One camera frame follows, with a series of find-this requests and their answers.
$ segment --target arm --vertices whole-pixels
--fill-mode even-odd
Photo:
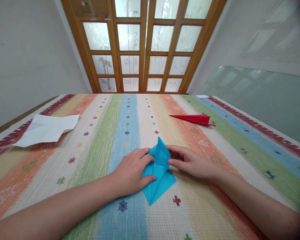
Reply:
[[[193,176],[212,180],[270,239],[295,239],[300,235],[300,214],[249,185],[233,173],[194,151],[167,146],[169,164]]]
[[[103,205],[137,191],[155,180],[141,177],[153,161],[150,148],[136,149],[117,169],[93,182],[71,188],[0,221],[0,239],[59,239],[79,221]]]

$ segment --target left hand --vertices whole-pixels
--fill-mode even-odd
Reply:
[[[136,149],[127,154],[112,173],[120,197],[138,192],[156,180],[153,175],[142,177],[144,168],[154,161],[154,158],[147,154],[149,151],[150,148]]]

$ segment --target white wall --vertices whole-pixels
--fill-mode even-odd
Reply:
[[[299,3],[228,0],[187,92],[197,94],[220,65],[300,76],[300,14],[289,16],[296,6],[300,8]],[[265,33],[265,29],[275,31]],[[263,40],[266,43],[258,49]]]
[[[53,0],[0,0],[0,126],[60,94],[91,93]]]

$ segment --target wooden door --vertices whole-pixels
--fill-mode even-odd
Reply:
[[[61,1],[93,92],[179,94],[226,2]]]
[[[186,92],[204,40],[211,36],[207,35],[210,25],[213,20],[216,24],[224,4],[222,0],[150,0],[144,92]]]

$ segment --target red border pattern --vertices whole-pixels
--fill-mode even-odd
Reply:
[[[234,110],[233,108],[229,107],[227,104],[225,104],[225,103],[223,103],[223,102],[215,99],[214,97],[210,96],[210,98],[208,98],[208,99],[210,101],[218,104],[220,107],[224,108],[225,110],[227,110],[228,112],[232,113],[233,115],[237,116],[241,120],[245,121],[250,126],[256,128],[257,130],[259,130],[263,134],[267,135],[269,138],[271,138],[272,140],[274,140],[276,143],[279,143],[280,145],[282,145],[283,147],[285,147],[288,151],[290,151],[293,154],[295,154],[298,157],[300,157],[300,148],[298,146],[293,145],[293,143],[289,142],[288,140],[285,140],[283,137],[280,137],[279,135],[275,134],[271,130],[269,130],[269,129],[265,128],[264,126],[260,125],[259,123],[251,120],[247,116],[245,116],[242,113]]]
[[[59,109],[63,104],[65,104],[67,101],[69,101],[71,98],[73,98],[75,94],[67,94],[63,98],[61,98],[59,101],[52,104],[50,107],[46,108],[44,111],[42,111],[40,114],[49,116],[53,112],[55,112],[57,109]],[[13,144],[17,142],[21,136],[24,134],[24,132],[27,130],[28,126],[32,122],[32,119],[26,122],[25,124],[21,125],[18,129],[14,130],[12,133],[10,133],[8,136],[0,140],[0,147]],[[4,153],[9,148],[1,148],[0,149],[0,155]]]

